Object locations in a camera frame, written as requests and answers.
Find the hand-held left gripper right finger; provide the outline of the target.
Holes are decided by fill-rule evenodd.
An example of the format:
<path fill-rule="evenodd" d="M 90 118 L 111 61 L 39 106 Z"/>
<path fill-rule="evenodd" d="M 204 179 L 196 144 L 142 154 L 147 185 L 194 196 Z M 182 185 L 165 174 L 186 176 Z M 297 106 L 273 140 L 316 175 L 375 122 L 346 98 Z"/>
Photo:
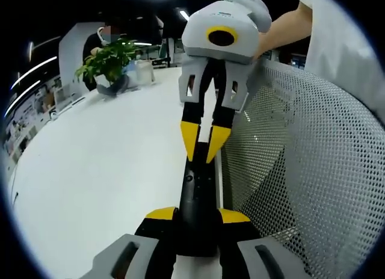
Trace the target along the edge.
<path fill-rule="evenodd" d="M 219 209 L 223 278 L 309 278 L 304 263 L 275 239 L 263 238 L 243 213 Z"/>

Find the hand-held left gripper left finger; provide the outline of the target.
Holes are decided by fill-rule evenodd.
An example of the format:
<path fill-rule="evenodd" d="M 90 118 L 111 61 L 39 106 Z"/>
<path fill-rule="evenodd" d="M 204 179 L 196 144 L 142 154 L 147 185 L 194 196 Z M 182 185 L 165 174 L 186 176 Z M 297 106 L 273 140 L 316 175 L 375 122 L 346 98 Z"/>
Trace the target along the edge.
<path fill-rule="evenodd" d="M 171 278 L 176 263 L 178 208 L 148 213 L 134 234 L 97 254 L 83 278 Z"/>

